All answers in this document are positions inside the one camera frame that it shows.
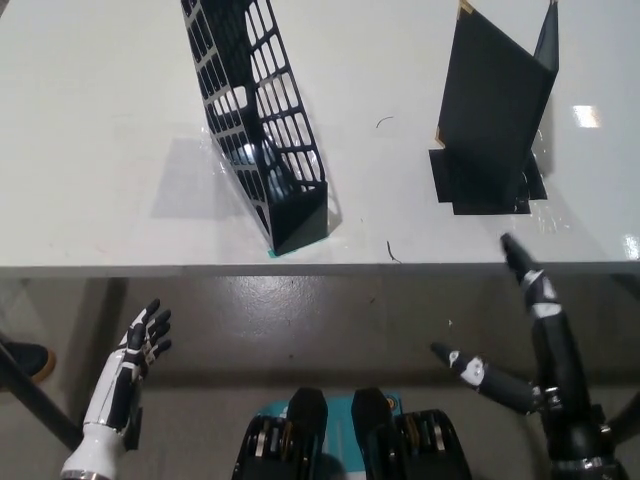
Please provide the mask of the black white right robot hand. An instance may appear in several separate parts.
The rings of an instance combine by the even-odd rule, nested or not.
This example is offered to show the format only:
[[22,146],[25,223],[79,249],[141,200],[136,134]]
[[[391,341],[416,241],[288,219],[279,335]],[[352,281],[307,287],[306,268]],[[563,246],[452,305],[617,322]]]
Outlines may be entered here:
[[543,267],[510,234],[500,238],[532,320],[537,379],[527,383],[441,342],[431,351],[471,389],[519,414],[539,412],[548,438],[586,446],[601,439],[568,317]]

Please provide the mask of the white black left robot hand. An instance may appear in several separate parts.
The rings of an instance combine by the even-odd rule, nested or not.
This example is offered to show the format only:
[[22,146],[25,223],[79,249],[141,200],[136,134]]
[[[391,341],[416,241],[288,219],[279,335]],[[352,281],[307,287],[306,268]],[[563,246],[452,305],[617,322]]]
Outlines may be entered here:
[[113,435],[136,450],[142,428],[142,387],[150,368],[171,347],[171,311],[152,300],[127,327],[109,354],[84,416],[83,441]]

